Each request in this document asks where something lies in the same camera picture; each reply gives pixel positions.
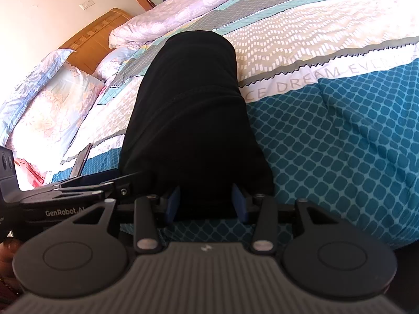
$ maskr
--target grooved gray grip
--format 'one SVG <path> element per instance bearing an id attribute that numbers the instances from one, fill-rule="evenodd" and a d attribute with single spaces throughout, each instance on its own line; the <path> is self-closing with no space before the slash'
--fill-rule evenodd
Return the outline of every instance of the grooved gray grip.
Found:
<path id="1" fill-rule="evenodd" d="M 6 314 L 321 314 L 403 313 L 384 296 L 358 302 L 318 298 L 294 286 L 271 257 L 241 243 L 171 243 L 138 257 L 108 289 L 81 299 L 32 294 Z"/>

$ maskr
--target finger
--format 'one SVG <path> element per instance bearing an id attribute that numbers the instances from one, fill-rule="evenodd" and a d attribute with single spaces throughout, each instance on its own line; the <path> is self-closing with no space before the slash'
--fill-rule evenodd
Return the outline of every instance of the finger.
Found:
<path id="1" fill-rule="evenodd" d="M 0 261 L 0 276 L 11 278 L 14 276 L 12 262 Z"/>
<path id="2" fill-rule="evenodd" d="M 21 247 L 22 242 L 12 237 L 7 237 L 0 244 L 0 261 L 11 262 L 17 250 Z"/>

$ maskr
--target circular pad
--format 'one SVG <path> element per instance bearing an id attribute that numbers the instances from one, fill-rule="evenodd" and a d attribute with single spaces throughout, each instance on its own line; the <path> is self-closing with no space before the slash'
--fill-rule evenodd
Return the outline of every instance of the circular pad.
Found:
<path id="1" fill-rule="evenodd" d="M 49 247 L 43 260 L 55 270 L 75 270 L 88 264 L 92 256 L 92 249 L 84 243 L 62 242 Z"/>
<path id="2" fill-rule="evenodd" d="M 13 259 L 22 287 L 44 298 L 99 292 L 124 274 L 124 245 L 98 225 L 58 224 L 26 242 Z"/>
<path id="3" fill-rule="evenodd" d="M 342 301 L 383 293 L 397 270 L 384 243 L 349 223 L 309 225 L 286 246 L 282 265 L 301 288 Z"/>
<path id="4" fill-rule="evenodd" d="M 333 242 L 327 243 L 319 249 L 318 258 L 329 268 L 355 270 L 367 261 L 367 254 L 356 244 Z"/>

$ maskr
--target light switch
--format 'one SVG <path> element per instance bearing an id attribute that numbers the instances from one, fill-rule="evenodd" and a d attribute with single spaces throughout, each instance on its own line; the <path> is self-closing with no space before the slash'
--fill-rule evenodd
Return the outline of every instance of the light switch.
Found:
<path id="1" fill-rule="evenodd" d="M 95 3 L 94 3 L 94 1 L 93 1 L 93 0 L 87 0 L 87 1 L 84 1 L 84 2 L 80 5 L 80 7 L 81 7 L 81 9 L 85 10 L 85 9 L 89 8 L 90 6 L 93 6 L 94 4 L 95 4 Z"/>

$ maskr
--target metal screw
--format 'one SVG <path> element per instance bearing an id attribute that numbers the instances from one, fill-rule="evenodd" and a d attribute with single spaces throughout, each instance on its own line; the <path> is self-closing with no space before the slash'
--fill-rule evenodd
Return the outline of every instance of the metal screw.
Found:
<path id="1" fill-rule="evenodd" d="M 259 240 L 253 242 L 253 248 L 257 251 L 270 251 L 274 247 L 274 244 L 271 241 Z"/>
<path id="2" fill-rule="evenodd" d="M 152 250 L 157 246 L 158 242 L 155 239 L 141 239 L 137 242 L 137 247 L 143 250 Z"/>

